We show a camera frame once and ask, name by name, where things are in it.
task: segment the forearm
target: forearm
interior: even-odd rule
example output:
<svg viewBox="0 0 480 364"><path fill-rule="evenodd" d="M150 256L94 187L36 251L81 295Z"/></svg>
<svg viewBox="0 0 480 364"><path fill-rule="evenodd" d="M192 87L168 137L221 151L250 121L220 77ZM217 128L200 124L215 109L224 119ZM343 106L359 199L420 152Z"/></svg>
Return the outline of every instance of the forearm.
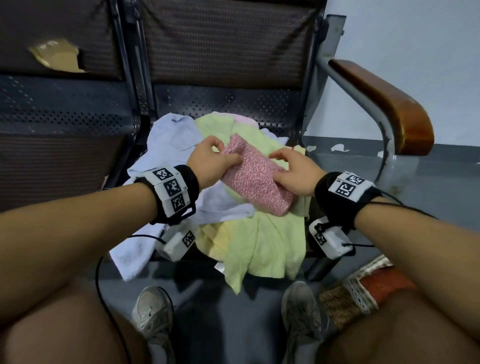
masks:
<svg viewBox="0 0 480 364"><path fill-rule="evenodd" d="M157 214L142 183L0 215L0 324L30 309Z"/></svg>
<svg viewBox="0 0 480 364"><path fill-rule="evenodd" d="M430 300L480 339L480 237L395 206L367 205L355 226Z"/></svg>

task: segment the hand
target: hand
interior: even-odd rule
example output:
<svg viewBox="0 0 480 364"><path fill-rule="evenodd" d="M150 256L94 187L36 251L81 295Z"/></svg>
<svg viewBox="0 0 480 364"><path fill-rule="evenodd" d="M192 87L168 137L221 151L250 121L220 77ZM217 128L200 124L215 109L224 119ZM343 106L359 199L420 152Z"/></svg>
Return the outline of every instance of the hand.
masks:
<svg viewBox="0 0 480 364"><path fill-rule="evenodd" d="M288 162L288 170L275 172L273 179L298 196L313 196L318 181L327 174L313 160L293 149L282 148L269 157Z"/></svg>
<svg viewBox="0 0 480 364"><path fill-rule="evenodd" d="M212 150L213 146L216 146L220 152L225 149L222 141L211 135L197 145L187 161L187 166L190 167L197 177L200 191L217 183L231 166L243 162L241 155L221 155Z"/></svg>

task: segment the light green garment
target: light green garment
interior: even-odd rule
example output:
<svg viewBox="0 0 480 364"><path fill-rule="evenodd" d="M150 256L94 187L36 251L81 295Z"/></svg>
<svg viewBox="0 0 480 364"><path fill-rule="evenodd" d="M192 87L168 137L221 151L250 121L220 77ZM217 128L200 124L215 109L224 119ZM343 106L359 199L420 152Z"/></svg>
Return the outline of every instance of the light green garment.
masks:
<svg viewBox="0 0 480 364"><path fill-rule="evenodd" d="M228 115L209 114L195 121L198 130L207 137L214 135L225 145L230 136L238 133L249 144L260 150L265 155L283 148L284 146L264 135L260 130L248 124L234 122ZM305 153L299 146L296 150ZM288 169L288 163L275 160L277 164ZM226 187L228 192L235 192ZM310 204L309 197L299 197L290 212L277 217L261 211L256 211L251 218L244 218L221 223L224 228L223 241L215 241L203 234L197 239L198 248L207 255L212 251L212 243L221 247L225 252L225 281L235 293L239 293L241 283L246 272L259 277L283 278L286 274L290 279L295 279L300 265L305 257L305 227L304 218L308 215Z"/></svg>

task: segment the white wall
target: white wall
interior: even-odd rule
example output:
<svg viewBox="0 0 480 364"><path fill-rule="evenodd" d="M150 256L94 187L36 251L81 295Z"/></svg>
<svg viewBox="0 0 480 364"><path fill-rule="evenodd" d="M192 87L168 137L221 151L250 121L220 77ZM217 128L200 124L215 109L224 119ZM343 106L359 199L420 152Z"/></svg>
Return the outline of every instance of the white wall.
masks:
<svg viewBox="0 0 480 364"><path fill-rule="evenodd" d="M329 0L326 14L347 16L336 58L422 104L436 143L480 146L480 0ZM306 135L381 139L332 80Z"/></svg>

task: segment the peeling paint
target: peeling paint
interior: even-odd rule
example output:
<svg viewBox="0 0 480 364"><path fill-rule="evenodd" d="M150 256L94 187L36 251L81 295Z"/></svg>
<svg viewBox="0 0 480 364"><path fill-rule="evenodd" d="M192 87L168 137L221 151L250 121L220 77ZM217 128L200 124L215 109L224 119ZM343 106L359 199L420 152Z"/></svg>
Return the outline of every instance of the peeling paint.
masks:
<svg viewBox="0 0 480 364"><path fill-rule="evenodd" d="M345 146L343 144L335 144L333 147L330 148L332 152L335 152L336 150L339 152L349 152L350 149L345 149Z"/></svg>

